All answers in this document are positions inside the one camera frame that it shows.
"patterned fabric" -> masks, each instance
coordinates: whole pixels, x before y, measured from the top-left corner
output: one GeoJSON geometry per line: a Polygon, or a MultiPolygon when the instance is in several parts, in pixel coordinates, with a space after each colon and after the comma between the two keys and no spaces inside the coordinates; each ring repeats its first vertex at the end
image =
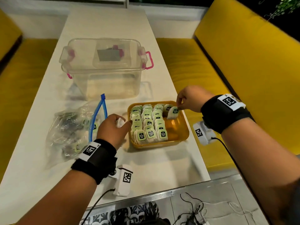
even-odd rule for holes
{"type": "Polygon", "coordinates": [[[159,219],[158,206],[155,202],[150,201],[144,204],[90,216],[84,225],[132,225],[156,219],[159,219]]]}

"person's left hand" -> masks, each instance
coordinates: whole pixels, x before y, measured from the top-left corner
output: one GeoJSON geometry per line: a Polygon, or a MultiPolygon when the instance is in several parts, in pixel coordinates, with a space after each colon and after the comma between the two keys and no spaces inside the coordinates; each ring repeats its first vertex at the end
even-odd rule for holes
{"type": "Polygon", "coordinates": [[[117,120],[122,118],[125,121],[125,118],[111,114],[105,119],[98,128],[97,139],[106,140],[116,150],[122,145],[123,140],[131,128],[132,121],[129,120],[121,128],[117,128],[117,120]]]}

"hand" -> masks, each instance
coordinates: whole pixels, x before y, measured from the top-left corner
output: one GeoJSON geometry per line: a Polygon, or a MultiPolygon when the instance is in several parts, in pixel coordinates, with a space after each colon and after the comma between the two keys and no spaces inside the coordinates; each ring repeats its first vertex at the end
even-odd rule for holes
{"type": "Polygon", "coordinates": [[[131,128],[132,121],[126,122],[121,128],[117,128],[116,121],[122,118],[125,121],[125,118],[111,114],[105,119],[98,128],[97,139],[106,140],[112,146],[115,147],[116,150],[122,145],[123,140],[131,128]]]}
{"type": "Polygon", "coordinates": [[[214,96],[210,91],[200,86],[189,85],[178,93],[176,103],[180,110],[190,109],[200,113],[202,106],[214,96]]]}

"hanging plant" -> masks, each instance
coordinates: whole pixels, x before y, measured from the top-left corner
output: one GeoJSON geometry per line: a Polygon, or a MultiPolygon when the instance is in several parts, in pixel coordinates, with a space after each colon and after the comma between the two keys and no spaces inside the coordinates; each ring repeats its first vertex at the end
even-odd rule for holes
{"type": "Polygon", "coordinates": [[[276,5],[276,11],[267,16],[274,18],[278,15],[283,15],[286,12],[292,13],[295,9],[300,7],[300,0],[281,0],[278,5],[276,5]]]}

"ziplock bag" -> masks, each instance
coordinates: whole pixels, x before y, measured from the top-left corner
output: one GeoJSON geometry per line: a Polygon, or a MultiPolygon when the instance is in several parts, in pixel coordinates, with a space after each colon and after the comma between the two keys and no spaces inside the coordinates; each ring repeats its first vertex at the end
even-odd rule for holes
{"type": "Polygon", "coordinates": [[[90,101],[78,109],[66,109],[54,114],[47,134],[47,167],[76,159],[84,146],[96,139],[99,125],[107,118],[105,95],[101,101],[90,101]]]}

